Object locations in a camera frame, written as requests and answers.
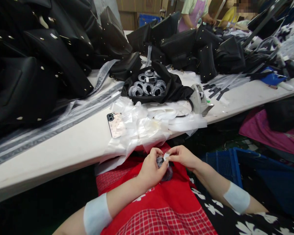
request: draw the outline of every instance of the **pink fabric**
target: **pink fabric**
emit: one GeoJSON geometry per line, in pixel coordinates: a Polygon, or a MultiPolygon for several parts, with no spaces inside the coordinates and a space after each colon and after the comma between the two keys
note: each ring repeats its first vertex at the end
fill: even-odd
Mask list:
{"type": "MultiPolygon", "coordinates": [[[[205,10],[205,5],[206,1],[197,0],[194,10],[192,11],[192,13],[189,14],[190,21],[195,27],[197,26],[199,18],[201,18],[205,10]]],[[[185,24],[183,18],[181,18],[179,24],[179,32],[183,32],[188,29],[189,27],[185,24]]]]}
{"type": "Polygon", "coordinates": [[[241,126],[239,133],[270,147],[294,154],[294,129],[287,133],[270,129],[266,110],[250,113],[241,126]]]}

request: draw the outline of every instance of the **hand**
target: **hand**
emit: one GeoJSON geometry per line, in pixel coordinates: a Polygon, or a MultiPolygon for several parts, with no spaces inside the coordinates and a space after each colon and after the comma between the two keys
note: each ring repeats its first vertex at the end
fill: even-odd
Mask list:
{"type": "Polygon", "coordinates": [[[175,146],[168,152],[171,153],[171,156],[167,158],[169,161],[181,163],[192,172],[195,170],[196,166],[202,163],[198,157],[192,154],[191,151],[183,145],[175,146]]]}
{"type": "Polygon", "coordinates": [[[145,187],[146,191],[156,186],[167,171],[169,161],[166,160],[158,168],[157,157],[163,156],[163,152],[158,148],[152,148],[150,154],[145,158],[143,166],[136,177],[140,185],[145,187]]]}

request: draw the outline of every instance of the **floor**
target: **floor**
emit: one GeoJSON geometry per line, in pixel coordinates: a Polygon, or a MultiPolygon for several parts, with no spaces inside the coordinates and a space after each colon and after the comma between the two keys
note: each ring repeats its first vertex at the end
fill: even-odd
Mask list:
{"type": "MultiPolygon", "coordinates": [[[[244,115],[237,118],[240,122],[244,115]]],[[[182,135],[168,143],[183,144],[196,156],[203,156],[206,152],[232,147],[247,149],[244,139],[238,134],[236,124],[218,123],[198,130],[192,137],[182,135]]],[[[255,144],[260,147],[257,151],[279,159],[255,144]]],[[[0,203],[0,234],[52,234],[66,218],[95,197],[96,179],[91,165],[0,203]]]]}

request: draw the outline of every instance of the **cardboard box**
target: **cardboard box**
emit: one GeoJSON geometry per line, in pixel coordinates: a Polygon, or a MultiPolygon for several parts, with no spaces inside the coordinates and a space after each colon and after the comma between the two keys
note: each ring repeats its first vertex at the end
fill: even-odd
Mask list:
{"type": "Polygon", "coordinates": [[[119,11],[156,13],[160,12],[161,0],[117,0],[119,11]]]}
{"type": "Polygon", "coordinates": [[[123,30],[135,30],[135,12],[119,11],[123,30]]]}

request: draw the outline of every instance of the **pink apron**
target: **pink apron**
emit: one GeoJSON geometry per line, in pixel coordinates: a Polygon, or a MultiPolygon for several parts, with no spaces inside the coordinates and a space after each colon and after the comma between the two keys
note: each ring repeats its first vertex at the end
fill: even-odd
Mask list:
{"type": "MultiPolygon", "coordinates": [[[[199,21],[199,18],[201,18],[204,10],[205,10],[206,1],[197,0],[196,6],[192,13],[189,14],[190,21],[192,24],[196,27],[199,21]]],[[[179,24],[179,32],[183,32],[185,30],[190,29],[184,22],[184,19],[181,18],[180,24],[179,24]]]]}

